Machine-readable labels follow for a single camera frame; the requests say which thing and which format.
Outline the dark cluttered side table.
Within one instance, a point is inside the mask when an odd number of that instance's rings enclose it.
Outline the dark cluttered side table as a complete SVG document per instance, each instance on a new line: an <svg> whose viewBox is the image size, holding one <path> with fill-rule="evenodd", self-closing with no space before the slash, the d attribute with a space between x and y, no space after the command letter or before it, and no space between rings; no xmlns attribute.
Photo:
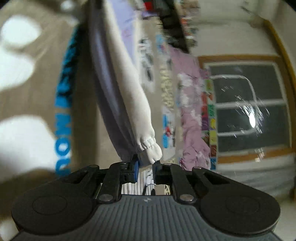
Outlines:
<svg viewBox="0 0 296 241"><path fill-rule="evenodd" d="M159 18L168 44L189 53L189 47L174 1L156 1L156 3L159 5Z"/></svg>

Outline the window with wooden frame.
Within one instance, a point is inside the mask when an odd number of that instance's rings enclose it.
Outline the window with wooden frame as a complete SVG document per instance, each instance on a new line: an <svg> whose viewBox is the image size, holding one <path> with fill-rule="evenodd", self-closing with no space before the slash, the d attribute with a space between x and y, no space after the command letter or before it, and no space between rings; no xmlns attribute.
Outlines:
<svg viewBox="0 0 296 241"><path fill-rule="evenodd" d="M295 94L264 26L202 23L194 49L214 86L218 163L295 154Z"/></svg>

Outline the grey curtain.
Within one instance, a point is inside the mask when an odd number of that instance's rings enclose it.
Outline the grey curtain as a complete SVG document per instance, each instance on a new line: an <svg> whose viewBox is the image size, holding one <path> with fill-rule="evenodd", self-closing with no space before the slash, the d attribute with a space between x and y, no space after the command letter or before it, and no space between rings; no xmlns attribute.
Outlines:
<svg viewBox="0 0 296 241"><path fill-rule="evenodd" d="M259 162L219 164L216 172L271 196L283 197L294 188L295 157L287 155Z"/></svg>

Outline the colourful alphabet foam board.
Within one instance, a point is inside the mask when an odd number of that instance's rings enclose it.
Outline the colourful alphabet foam board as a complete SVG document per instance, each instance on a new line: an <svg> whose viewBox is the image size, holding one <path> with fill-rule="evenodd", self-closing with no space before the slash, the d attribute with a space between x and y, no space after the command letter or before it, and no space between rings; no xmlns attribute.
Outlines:
<svg viewBox="0 0 296 241"><path fill-rule="evenodd" d="M210 148L210 169L217 170L218 134L214 102L214 86L210 78L206 78L203 80L201 100L203 133L202 138Z"/></svg>

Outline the pink floral quilt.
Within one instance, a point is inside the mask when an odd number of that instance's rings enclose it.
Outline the pink floral quilt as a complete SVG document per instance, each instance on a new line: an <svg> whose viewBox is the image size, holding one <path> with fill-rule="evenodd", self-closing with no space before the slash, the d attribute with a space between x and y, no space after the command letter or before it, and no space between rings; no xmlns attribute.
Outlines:
<svg viewBox="0 0 296 241"><path fill-rule="evenodd" d="M183 131L183 152L180 165L187 171L198 166L209 169L211 166L210 148L202 139L200 69L192 55L171 46L169 51L179 88L178 102Z"/></svg>

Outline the lavender sweatpants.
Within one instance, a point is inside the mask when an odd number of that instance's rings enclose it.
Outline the lavender sweatpants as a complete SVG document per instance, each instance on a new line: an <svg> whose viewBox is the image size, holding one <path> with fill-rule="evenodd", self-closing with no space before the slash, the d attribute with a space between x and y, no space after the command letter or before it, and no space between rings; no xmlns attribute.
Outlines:
<svg viewBox="0 0 296 241"><path fill-rule="evenodd" d="M139 70L142 13L131 1L90 1L89 10L93 79L107 132L122 161L137 156L146 167L162 150Z"/></svg>

